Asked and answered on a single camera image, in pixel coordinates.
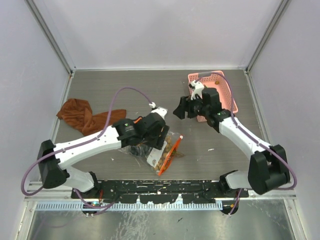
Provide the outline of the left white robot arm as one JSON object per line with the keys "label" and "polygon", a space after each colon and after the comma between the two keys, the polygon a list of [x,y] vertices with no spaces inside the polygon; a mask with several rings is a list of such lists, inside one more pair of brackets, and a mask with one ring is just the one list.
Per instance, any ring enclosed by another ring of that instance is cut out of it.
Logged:
{"label": "left white robot arm", "polygon": [[38,155],[43,188],[67,186],[88,198],[97,197],[100,185],[96,175],[80,171],[73,165],[94,155],[127,146],[144,144],[161,150],[169,131],[165,122],[167,112],[159,107],[144,117],[121,119],[100,132],[69,142],[53,144],[50,140],[44,141]]}

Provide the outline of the clear orange-zip bag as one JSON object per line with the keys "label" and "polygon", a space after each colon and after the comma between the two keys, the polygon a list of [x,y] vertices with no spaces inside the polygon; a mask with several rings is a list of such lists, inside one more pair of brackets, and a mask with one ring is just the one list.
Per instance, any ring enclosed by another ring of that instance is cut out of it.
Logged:
{"label": "clear orange-zip bag", "polygon": [[[182,135],[180,133],[177,133],[177,132],[168,132],[167,135],[170,134],[170,135]],[[165,146],[167,145],[166,141],[164,140],[164,145],[162,147],[162,149],[158,150],[158,149],[155,149],[153,147],[151,147],[151,150],[150,150],[150,153],[144,157],[139,157],[139,156],[133,156],[129,153],[129,148],[130,146],[126,146],[124,148],[120,148],[119,151],[124,153],[124,154],[127,154],[127,155],[130,155],[132,157],[134,157],[137,161],[140,161],[140,162],[143,162],[145,163],[146,165],[148,165],[155,173],[155,169],[154,167],[156,166],[156,164],[158,163],[161,155],[162,155],[162,152],[163,150],[165,149]]]}

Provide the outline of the dark grape bunch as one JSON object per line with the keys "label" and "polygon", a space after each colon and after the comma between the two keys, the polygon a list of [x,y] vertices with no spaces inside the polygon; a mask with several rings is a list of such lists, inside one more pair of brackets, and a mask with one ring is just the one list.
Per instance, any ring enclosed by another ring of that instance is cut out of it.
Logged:
{"label": "dark grape bunch", "polygon": [[129,147],[129,153],[135,157],[145,157],[151,151],[151,148],[145,144]]}

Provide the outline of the brown longan bunch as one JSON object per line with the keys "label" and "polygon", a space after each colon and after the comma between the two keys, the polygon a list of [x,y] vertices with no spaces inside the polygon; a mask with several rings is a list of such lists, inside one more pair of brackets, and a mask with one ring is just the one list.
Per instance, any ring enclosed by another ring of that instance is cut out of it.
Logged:
{"label": "brown longan bunch", "polygon": [[165,138],[166,146],[161,153],[154,170],[158,176],[161,176],[171,165],[175,158],[183,158],[185,155],[178,151],[178,147],[183,139],[180,134],[168,134]]}

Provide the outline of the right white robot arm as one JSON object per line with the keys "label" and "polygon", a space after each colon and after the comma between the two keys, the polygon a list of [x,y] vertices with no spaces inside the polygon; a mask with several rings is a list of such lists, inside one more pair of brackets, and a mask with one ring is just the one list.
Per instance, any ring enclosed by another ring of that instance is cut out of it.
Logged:
{"label": "right white robot arm", "polygon": [[204,117],[211,128],[232,141],[248,158],[248,171],[233,170],[220,176],[219,191],[223,196],[231,197],[237,189],[251,189],[263,195],[290,182],[285,149],[279,144],[270,145],[248,131],[222,107],[215,88],[204,88],[201,95],[182,96],[173,114],[181,120]]}

